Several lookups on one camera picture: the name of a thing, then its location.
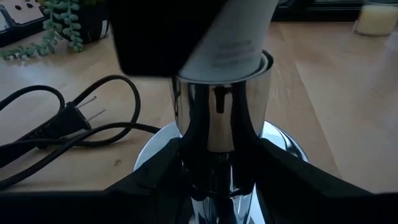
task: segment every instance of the plug prong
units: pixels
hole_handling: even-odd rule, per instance
[[[101,113],[104,113],[106,110],[103,109],[100,112],[96,113],[94,116],[90,117],[87,119],[87,122],[91,121],[92,119],[94,119],[95,117],[97,117],[98,115],[100,115]]]
[[[96,99],[97,99],[97,97],[96,97],[96,96],[93,96],[93,97],[92,97],[91,99],[89,99],[88,101],[82,103],[81,105],[78,105],[77,108],[79,109],[79,108],[81,108],[82,106],[87,105],[87,104],[91,103],[92,101],[95,101]]]

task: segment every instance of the green leaf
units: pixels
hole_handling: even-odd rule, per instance
[[[43,29],[49,30],[51,27],[49,25],[43,25]]]
[[[66,2],[60,2],[56,5],[54,5],[57,9],[67,9],[68,8],[68,4]]]
[[[63,40],[63,37],[62,37],[61,35],[59,35],[58,33],[55,33],[55,37],[56,37],[58,40]]]
[[[61,16],[58,13],[53,13],[52,15],[58,20],[61,19]]]
[[[83,49],[83,44],[81,44],[81,43],[76,43],[76,46],[78,46],[79,48]]]
[[[71,15],[69,16],[69,19],[71,19],[71,20],[73,20],[73,21],[76,21],[76,20],[79,19],[79,17],[78,17],[77,15],[71,14]]]
[[[55,52],[55,49],[54,49],[54,47],[53,47],[53,46],[51,46],[51,45],[49,45],[49,50],[50,50],[50,52],[51,52],[51,53],[54,53],[54,52]]]
[[[73,4],[70,6],[70,8],[73,9],[73,10],[79,10],[80,7],[79,7],[78,4],[73,3]]]
[[[35,53],[35,49],[33,47],[27,47],[26,48],[26,55],[28,57],[32,56]]]
[[[63,34],[71,36],[72,32],[70,31],[70,28],[65,28],[64,30],[62,30]]]
[[[52,35],[51,35],[51,32],[47,32],[47,33],[45,33],[44,35],[43,35],[43,37],[42,37],[43,39],[52,39]]]
[[[71,23],[71,21],[70,21],[69,18],[64,18],[63,22],[64,22],[66,25],[70,25],[70,23]]]
[[[48,8],[53,8],[54,7],[54,5],[52,4],[52,2],[50,2],[50,1],[46,1],[45,3],[44,3],[44,5],[46,6],[46,7],[48,7]]]
[[[74,29],[81,29],[81,25],[78,24],[78,23],[72,23],[72,27],[73,27]]]
[[[5,54],[6,54],[6,57],[11,57],[11,56],[13,56],[13,55],[14,55],[14,53],[12,53],[12,52],[10,52],[10,51],[8,51],[8,52],[5,52]]]
[[[81,52],[82,50],[83,50],[83,48],[79,47],[77,45],[73,47],[73,52],[75,52],[75,53]]]
[[[40,56],[46,56],[46,55],[48,55],[49,53],[46,51],[46,50],[42,50],[42,51],[40,51],[40,53],[39,53],[39,55]]]
[[[8,57],[7,52],[0,52],[0,57],[2,57],[4,60]]]
[[[78,43],[83,43],[83,40],[81,38],[79,38],[79,37],[76,37],[75,41],[78,42]]]
[[[59,24],[58,22],[54,22],[54,27],[56,30],[59,30],[59,31],[62,30],[62,24]]]
[[[50,14],[50,12],[51,12],[51,9],[44,9],[43,10],[43,13],[46,14],[46,15]]]
[[[41,46],[40,46],[39,44],[36,44],[36,43],[31,43],[31,45],[32,45],[33,47],[35,47],[35,48],[41,48]]]
[[[43,25],[48,25],[48,26],[50,26],[50,25],[52,25],[52,20],[51,19],[46,19],[46,20],[44,20],[43,21]]]
[[[69,13],[67,13],[67,12],[64,12],[64,13],[61,13],[61,19],[64,19],[64,18],[66,18],[66,17],[68,17],[69,16]]]

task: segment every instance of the white label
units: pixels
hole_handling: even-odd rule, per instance
[[[107,28],[108,28],[108,22],[107,21],[102,21],[101,35],[99,36],[100,39],[105,36]]]
[[[260,65],[266,31],[278,0],[230,0],[181,69],[198,83],[229,83]]]

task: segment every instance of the chrome cylinder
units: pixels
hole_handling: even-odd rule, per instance
[[[198,223],[247,222],[254,178],[245,149],[262,134],[272,64],[263,51],[257,71],[235,82],[172,80],[175,121],[188,148],[182,162]]]

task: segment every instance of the succulent plant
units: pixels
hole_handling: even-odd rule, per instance
[[[43,28],[46,33],[42,36],[40,44],[31,43],[30,46],[18,46],[11,50],[0,52],[0,57],[4,59],[31,57],[35,54],[45,56],[55,52],[54,45],[58,40],[62,40],[61,33],[69,36],[69,47],[74,52],[83,50],[83,40],[80,38],[81,25],[78,23],[79,17],[74,13],[79,10],[81,5],[94,5],[102,0],[41,0],[40,3],[45,8],[43,13],[48,15],[48,19],[43,21]],[[64,24],[55,22],[63,20]]]

